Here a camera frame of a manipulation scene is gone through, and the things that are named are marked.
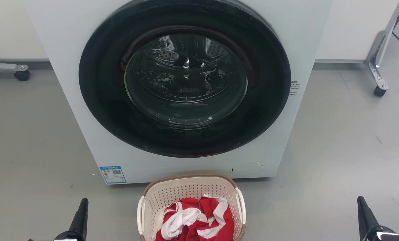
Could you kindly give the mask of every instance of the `white stripe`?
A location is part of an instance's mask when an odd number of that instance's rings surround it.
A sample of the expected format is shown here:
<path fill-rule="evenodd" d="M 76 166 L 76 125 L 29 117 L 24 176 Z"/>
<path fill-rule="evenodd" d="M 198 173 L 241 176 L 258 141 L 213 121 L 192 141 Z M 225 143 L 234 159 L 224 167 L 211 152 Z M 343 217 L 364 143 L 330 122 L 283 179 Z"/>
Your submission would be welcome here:
<path fill-rule="evenodd" d="M 219 202 L 219 204 L 217 205 L 216 209 L 213 212 L 214 218 L 216 218 L 216 221 L 219 223 L 219 225 L 211 229 L 197 230 L 196 232 L 198 233 L 199 236 L 203 238 L 212 238 L 215 237 L 217 233 L 222 229 L 222 227 L 225 226 L 226 224 L 223 215 L 225 214 L 228 208 L 228 204 L 227 200 L 222 197 L 211 197 L 209 195 L 204 195 L 204 197 L 214 198 L 216 201 Z"/>
<path fill-rule="evenodd" d="M 180 235 L 184 225 L 190 226 L 196 220 L 207 221 L 207 217 L 205 214 L 202 214 L 199 209 L 187 208 L 182 210 L 183 207 L 181 203 L 179 208 L 180 210 L 168 218 L 162 225 L 161 234 L 165 240 L 172 240 Z"/>
<path fill-rule="evenodd" d="M 173 204 L 176 204 L 176 206 L 175 206 L 175 210 L 173 210 L 173 209 L 166 209 L 165 211 L 164 211 L 164 215 L 166 215 L 168 212 L 178 212 L 178 207 L 179 207 L 179 204 L 180 204 L 180 206 L 181 206 L 181 203 L 180 202 L 173 202 L 172 204 L 170 204 L 170 206 L 171 205 L 173 205 Z"/>

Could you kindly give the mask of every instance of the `baseboard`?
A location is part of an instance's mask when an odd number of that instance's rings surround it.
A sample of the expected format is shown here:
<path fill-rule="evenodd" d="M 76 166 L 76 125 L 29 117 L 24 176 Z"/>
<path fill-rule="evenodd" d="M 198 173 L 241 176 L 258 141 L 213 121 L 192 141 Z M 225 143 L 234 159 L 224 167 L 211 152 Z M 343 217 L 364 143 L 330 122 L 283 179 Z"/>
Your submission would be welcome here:
<path fill-rule="evenodd" d="M 327 60 L 327 59 L 316 59 L 316 63 L 363 63 L 364 60 Z"/>
<path fill-rule="evenodd" d="M 49 62 L 49 59 L 0 59 L 2 62 Z"/>

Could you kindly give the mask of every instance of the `red and white garment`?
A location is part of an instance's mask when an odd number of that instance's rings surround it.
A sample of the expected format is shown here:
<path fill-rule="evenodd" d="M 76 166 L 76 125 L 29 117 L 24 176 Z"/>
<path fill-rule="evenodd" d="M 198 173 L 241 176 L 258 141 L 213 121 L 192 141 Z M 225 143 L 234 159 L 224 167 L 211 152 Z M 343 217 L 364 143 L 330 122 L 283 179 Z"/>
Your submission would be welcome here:
<path fill-rule="evenodd" d="M 183 198 L 167 207 L 155 241 L 233 241 L 233 234 L 227 200 L 204 195 L 200 200 Z"/>

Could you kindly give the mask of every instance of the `washing machine door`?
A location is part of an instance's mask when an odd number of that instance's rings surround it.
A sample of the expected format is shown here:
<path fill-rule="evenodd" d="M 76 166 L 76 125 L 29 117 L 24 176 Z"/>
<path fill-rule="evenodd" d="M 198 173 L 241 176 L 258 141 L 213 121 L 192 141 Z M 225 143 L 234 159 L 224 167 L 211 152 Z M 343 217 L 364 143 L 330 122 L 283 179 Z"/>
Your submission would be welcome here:
<path fill-rule="evenodd" d="M 94 32 L 79 69 L 83 98 L 103 127 L 171 157 L 255 139 L 284 108 L 290 79 L 270 25 L 222 0 L 132 1 Z"/>

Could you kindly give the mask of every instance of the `front-load washing machine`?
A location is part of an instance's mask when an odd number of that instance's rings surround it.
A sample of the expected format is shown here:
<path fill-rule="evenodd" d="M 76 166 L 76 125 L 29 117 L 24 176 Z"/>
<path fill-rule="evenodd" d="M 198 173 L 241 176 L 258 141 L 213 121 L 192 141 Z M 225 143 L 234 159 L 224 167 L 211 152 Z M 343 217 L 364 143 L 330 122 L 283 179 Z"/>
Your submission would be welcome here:
<path fill-rule="evenodd" d="M 26 0 L 107 184 L 275 176 L 330 6 Z"/>

